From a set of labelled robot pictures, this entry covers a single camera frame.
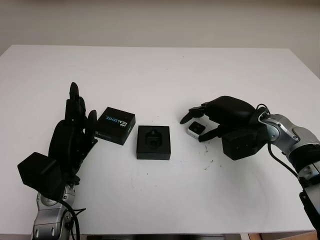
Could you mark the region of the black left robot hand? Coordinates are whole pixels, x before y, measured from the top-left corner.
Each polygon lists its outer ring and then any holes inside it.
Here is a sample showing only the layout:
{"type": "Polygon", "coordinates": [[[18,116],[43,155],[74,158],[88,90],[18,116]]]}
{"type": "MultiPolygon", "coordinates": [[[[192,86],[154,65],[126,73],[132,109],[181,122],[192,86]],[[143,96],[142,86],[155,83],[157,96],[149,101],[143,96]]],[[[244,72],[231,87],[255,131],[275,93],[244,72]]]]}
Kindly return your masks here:
{"type": "Polygon", "coordinates": [[[64,119],[55,127],[48,150],[48,156],[58,161],[63,180],[69,185],[79,185],[77,176],[80,167],[98,142],[95,138],[97,112],[86,115],[84,99],[78,85],[72,82],[69,98],[66,100],[64,119]]]}

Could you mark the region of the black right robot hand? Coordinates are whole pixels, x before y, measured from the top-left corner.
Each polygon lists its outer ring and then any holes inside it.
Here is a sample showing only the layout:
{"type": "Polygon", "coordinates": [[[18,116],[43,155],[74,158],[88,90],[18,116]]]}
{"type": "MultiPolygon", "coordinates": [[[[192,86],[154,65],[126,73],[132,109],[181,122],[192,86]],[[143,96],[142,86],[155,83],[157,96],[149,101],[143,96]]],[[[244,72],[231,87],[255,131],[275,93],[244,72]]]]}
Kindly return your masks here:
{"type": "Polygon", "coordinates": [[[216,137],[220,138],[222,135],[238,129],[255,128],[262,125],[258,122],[256,108],[231,96],[220,96],[204,102],[200,106],[190,108],[180,123],[185,124],[193,118],[203,116],[207,116],[210,121],[217,123],[218,127],[200,135],[199,142],[206,142],[216,137]]]}

